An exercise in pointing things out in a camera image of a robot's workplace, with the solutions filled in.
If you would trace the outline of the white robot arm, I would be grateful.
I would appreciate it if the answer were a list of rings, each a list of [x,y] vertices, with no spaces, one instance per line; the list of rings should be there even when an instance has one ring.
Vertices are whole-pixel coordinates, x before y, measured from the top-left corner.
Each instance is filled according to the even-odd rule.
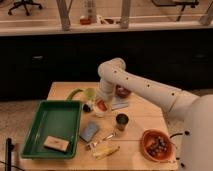
[[[178,171],[213,171],[213,94],[197,96],[188,91],[139,77],[125,71],[121,58],[98,67],[97,95],[108,102],[120,85],[160,107],[164,114],[184,122]]]

